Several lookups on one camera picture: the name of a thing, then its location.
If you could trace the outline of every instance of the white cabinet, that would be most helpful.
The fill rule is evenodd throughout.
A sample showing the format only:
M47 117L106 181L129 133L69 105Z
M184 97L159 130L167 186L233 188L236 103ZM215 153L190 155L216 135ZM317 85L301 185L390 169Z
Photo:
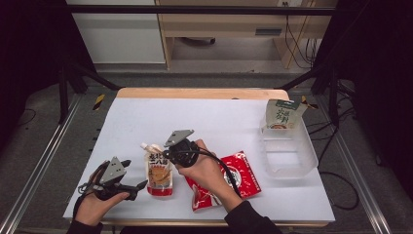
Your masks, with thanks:
M67 0L67 4L154 5L152 0ZM95 64L165 63L156 14L73 14Z

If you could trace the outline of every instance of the white table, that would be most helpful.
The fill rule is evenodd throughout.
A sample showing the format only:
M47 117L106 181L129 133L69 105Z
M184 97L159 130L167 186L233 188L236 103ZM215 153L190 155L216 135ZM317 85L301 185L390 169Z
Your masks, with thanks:
M300 179L269 176L260 140L259 122L269 98L288 99L276 90L139 89L121 90L107 114L92 156L79 185L86 182L104 160L117 156L131 160L121 181L136 185L145 179L139 145L164 145L172 131L192 129L189 139L202 138L218 157L243 150L262 192L248 199L261 215L278 225L324 226L334 221L317 169ZM71 219L77 190L63 217ZM222 207L192 211L192 190L183 176L173 172L173 194L154 197L146 189L135 201L114 207L103 223L116 225L225 225Z

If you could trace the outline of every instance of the snack package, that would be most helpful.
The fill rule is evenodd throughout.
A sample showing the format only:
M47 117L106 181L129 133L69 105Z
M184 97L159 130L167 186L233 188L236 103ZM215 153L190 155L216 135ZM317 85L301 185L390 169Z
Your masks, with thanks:
M246 160L243 151L221 158L221 160L228 166L229 170L231 171L231 174L233 175L243 198L248 198L261 192L261 187L259 186L258 181L256 180L255 175L252 172L252 168ZM221 172L224 178L227 180L228 184L232 186L230 179L227 177L227 174L222 167ZM193 211L221 205L221 202L215 195L202 188L193 179L187 176L185 178L188 182L189 187L194 192L194 197L192 199Z
M307 105L292 100L270 99L265 112L267 129L293 129Z
M153 196L169 196L172 194L172 167L170 160L164 158L164 149L157 145L140 145L146 150L145 168L148 184L146 186L149 194Z

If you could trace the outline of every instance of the red snack bag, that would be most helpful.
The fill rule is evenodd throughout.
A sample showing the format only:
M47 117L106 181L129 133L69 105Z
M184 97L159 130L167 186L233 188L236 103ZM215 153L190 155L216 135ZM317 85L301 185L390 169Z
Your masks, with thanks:
M246 160L245 154L243 151L235 153L230 156L221 158L228 169L231 171L238 189L240 190L242 198L251 197L259 192L261 192L261 187L258 184L258 181L255 178L252 168L250 167L248 161ZM228 184L232 186L230 179L227 177L224 169L221 167L221 172ZM208 190L202 188L196 181L189 177L185 177L188 182L189 187L194 191L194 197L192 199L192 210L196 211L197 209L207 208L212 206L219 206L221 202L219 199L213 195Z

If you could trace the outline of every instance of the wooden table edge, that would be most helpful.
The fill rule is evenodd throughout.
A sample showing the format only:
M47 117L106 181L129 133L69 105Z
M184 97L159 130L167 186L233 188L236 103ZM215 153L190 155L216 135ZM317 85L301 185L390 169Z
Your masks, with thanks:
M289 99L285 90L239 88L123 88L116 98Z
M227 226L225 220L164 220L164 219L103 219L105 225L120 226L197 226L197 227L219 227ZM324 227L329 221L274 221L278 227Z

